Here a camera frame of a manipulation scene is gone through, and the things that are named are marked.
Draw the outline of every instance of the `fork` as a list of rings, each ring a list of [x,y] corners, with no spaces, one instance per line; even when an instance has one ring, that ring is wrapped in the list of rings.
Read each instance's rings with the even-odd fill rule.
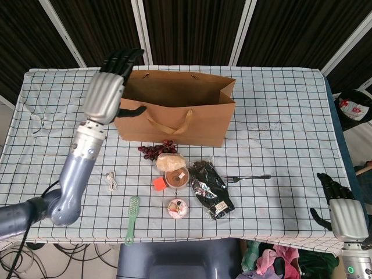
[[[248,176],[248,177],[237,177],[237,176],[222,176],[222,178],[227,181],[227,183],[236,183],[241,180],[246,179],[270,179],[271,176],[263,175],[263,176]]]

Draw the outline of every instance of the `grapes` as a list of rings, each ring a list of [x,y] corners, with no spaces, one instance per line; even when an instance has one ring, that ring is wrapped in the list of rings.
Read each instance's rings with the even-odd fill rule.
[[[138,151],[144,153],[144,159],[157,160],[162,153],[177,153],[176,145],[173,140],[164,140],[161,145],[139,146]]]

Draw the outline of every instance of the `pink cloth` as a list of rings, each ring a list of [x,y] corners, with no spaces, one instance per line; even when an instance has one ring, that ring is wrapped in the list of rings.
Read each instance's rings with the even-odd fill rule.
[[[274,269],[273,263],[277,257],[282,257],[285,262],[285,277],[284,279],[300,279],[300,274],[297,269],[291,265],[293,259],[299,257],[298,250],[296,248],[284,247],[280,245],[274,245],[273,249],[266,249],[262,253],[262,257],[257,260],[257,274],[263,275],[267,269]]]

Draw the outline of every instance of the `grid pattern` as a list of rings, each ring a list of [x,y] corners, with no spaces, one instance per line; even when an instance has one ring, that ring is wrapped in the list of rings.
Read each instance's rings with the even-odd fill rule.
[[[238,237],[338,254],[341,244],[312,220],[309,208],[329,219],[316,173],[349,186],[336,141],[323,76],[303,68],[223,66],[139,66],[135,69],[197,71],[237,80],[235,113],[224,146],[178,146],[189,162],[213,157],[220,175],[270,174],[229,186],[235,210],[225,219],[207,218],[191,187],[154,190],[161,174],[137,150],[147,143],[123,141],[114,124],[104,142],[83,196],[81,217],[67,228],[50,220],[32,226],[38,242],[123,242],[131,196],[140,196],[135,241]],[[97,68],[32,70],[22,91],[0,164],[0,205],[23,202],[56,181]],[[116,171],[119,188],[110,192],[106,173]],[[175,220],[167,204],[175,197],[189,205]]]

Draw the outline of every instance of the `paper bag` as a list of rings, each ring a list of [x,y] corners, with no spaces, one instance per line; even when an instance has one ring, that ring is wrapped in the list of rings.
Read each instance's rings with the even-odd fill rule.
[[[124,140],[222,146],[235,108],[234,84],[232,78],[210,74],[133,71],[120,107],[147,110],[116,118],[115,125]]]

